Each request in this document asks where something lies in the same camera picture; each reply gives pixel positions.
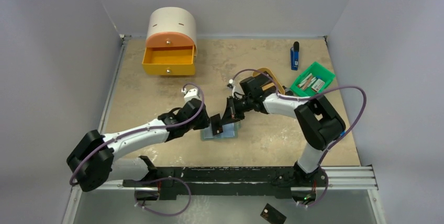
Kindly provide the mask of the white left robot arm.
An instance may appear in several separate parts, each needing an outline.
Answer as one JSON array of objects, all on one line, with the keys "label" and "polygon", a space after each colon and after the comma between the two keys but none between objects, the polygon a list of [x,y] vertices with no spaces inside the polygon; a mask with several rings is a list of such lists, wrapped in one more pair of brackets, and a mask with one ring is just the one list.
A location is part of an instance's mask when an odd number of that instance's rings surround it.
[{"label": "white left robot arm", "polygon": [[84,192],[97,189],[114,172],[113,162],[127,154],[181,138],[191,130],[208,126],[209,116],[204,101],[192,98],[183,107],[164,113],[139,127],[107,134],[91,130],[66,159],[72,172],[69,184],[79,185]]}]

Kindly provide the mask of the black card dropped off table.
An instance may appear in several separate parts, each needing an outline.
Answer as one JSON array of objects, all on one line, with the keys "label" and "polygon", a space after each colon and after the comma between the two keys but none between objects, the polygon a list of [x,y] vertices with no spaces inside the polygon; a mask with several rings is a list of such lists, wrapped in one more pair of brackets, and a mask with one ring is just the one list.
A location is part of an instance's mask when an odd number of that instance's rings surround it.
[{"label": "black card dropped off table", "polygon": [[260,216],[270,224],[284,224],[287,217],[270,204],[266,204]]}]

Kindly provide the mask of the green card holder wallet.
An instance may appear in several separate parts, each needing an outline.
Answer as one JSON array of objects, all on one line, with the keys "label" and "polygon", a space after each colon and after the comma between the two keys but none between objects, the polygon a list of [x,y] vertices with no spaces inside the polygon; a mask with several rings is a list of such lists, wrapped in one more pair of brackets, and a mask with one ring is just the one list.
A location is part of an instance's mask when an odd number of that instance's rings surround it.
[{"label": "green card holder wallet", "polygon": [[238,131],[241,127],[240,122],[223,125],[223,131],[217,135],[213,135],[212,127],[209,126],[201,130],[201,140],[221,140],[221,139],[233,139],[238,137]]}]

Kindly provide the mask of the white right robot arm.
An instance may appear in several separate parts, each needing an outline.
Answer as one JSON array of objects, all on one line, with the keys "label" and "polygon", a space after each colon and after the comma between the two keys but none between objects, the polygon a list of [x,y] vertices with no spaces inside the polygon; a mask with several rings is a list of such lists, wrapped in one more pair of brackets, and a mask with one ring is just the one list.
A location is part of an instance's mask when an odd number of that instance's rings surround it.
[{"label": "white right robot arm", "polygon": [[241,93],[233,91],[227,98],[224,113],[211,116],[213,135],[222,133],[224,125],[243,120],[245,113],[252,110],[296,119],[307,144],[295,163],[294,179],[299,185],[308,185],[327,147],[345,131],[343,119],[324,95],[311,100],[280,97],[268,74],[250,76],[240,82],[240,87]]}]

